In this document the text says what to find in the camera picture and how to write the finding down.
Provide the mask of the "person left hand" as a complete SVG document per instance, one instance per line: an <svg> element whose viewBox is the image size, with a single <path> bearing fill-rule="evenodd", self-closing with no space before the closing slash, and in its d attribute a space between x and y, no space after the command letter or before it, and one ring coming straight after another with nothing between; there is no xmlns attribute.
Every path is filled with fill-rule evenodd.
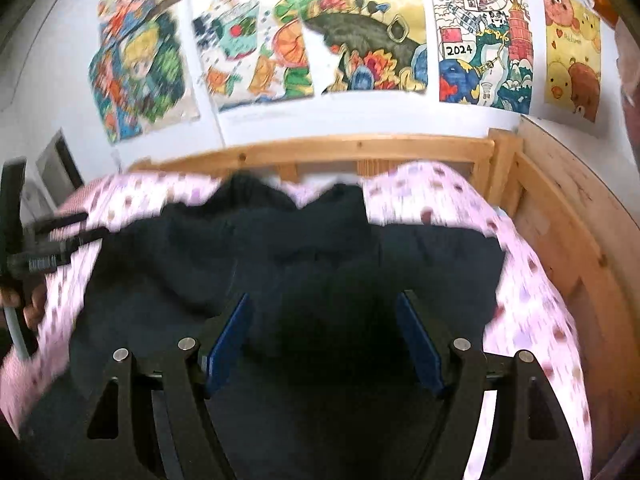
<svg viewBox="0 0 640 480"><path fill-rule="evenodd" d="M26 326L36 332L38 326L43 320L44 312L46 312L47 304L47 285L41 283L32 291L32 298L26 301L23 308L23 315ZM20 306L20 296L18 293L6 287L1 289L1 307L9 309L17 309Z"/></svg>

